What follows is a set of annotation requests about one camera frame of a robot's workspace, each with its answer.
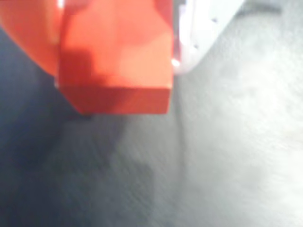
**toy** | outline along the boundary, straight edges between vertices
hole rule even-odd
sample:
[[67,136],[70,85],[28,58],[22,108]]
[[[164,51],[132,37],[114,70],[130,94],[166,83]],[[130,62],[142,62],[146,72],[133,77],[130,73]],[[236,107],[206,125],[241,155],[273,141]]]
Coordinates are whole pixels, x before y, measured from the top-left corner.
[[181,5],[175,34],[173,0],[0,0],[0,21],[80,113],[164,114],[174,71],[193,69],[243,2],[218,25],[214,1]]

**red plastic piece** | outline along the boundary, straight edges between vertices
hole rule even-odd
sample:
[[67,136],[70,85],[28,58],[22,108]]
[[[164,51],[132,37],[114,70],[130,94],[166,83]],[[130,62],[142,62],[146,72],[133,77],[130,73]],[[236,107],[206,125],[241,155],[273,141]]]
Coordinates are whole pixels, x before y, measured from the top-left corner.
[[169,106],[172,0],[70,0],[57,84],[81,113],[162,114]]
[[22,49],[56,75],[58,88],[77,110],[167,112],[172,0],[65,0],[64,12],[56,3],[1,0],[0,16]]

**orange block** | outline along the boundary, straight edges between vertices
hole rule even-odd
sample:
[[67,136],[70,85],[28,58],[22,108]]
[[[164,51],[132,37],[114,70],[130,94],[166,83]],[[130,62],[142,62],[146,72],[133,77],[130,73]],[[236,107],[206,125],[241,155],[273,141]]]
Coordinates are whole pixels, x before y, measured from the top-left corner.
[[166,113],[172,0],[68,0],[58,88],[81,113]]

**gray floor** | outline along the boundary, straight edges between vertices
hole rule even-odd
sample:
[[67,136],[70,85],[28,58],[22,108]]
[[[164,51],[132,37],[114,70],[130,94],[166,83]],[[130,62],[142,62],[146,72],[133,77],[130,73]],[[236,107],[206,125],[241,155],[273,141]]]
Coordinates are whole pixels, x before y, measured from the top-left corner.
[[303,1],[263,2],[165,116],[79,116],[0,32],[0,226],[303,226]]

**white plastic part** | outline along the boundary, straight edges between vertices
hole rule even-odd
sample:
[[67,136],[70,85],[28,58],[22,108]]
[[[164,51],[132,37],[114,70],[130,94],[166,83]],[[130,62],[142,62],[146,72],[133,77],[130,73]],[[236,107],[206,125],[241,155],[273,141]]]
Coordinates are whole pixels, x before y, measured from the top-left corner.
[[245,0],[186,0],[179,7],[179,59],[175,74],[190,72],[207,54]]

